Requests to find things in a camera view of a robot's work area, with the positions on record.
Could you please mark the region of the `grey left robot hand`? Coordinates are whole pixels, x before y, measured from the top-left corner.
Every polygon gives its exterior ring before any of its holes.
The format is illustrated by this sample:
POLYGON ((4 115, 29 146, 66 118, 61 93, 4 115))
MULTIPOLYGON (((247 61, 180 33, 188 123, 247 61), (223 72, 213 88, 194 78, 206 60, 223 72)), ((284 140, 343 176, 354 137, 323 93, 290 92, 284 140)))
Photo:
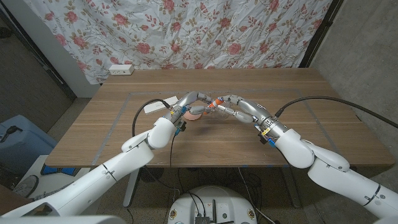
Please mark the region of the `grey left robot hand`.
POLYGON ((171 107, 170 111, 164 115, 164 118, 175 124, 180 121, 182 116, 189 112, 192 115, 203 114, 204 112, 209 112, 210 109, 205 109, 204 106, 192 106, 192 103, 196 101, 202 101, 207 105, 213 102, 210 96, 197 91, 191 91, 179 99, 176 104, 171 107))

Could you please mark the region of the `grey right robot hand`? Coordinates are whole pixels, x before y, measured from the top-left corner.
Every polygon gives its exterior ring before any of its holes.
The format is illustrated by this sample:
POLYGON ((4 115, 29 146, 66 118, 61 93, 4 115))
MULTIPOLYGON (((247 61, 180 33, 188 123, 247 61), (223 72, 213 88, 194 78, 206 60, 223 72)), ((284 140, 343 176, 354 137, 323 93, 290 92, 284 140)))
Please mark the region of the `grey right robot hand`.
POLYGON ((237 120, 243 123, 252 123, 259 131, 259 134, 265 139, 272 138, 278 140, 289 130, 287 126, 279 122, 275 116, 271 115, 270 112, 259 103, 246 100, 237 95, 226 95, 219 98, 219 100, 223 101, 225 104, 236 105, 238 109, 234 110, 222 104, 216 106, 216 109, 233 115, 237 120))

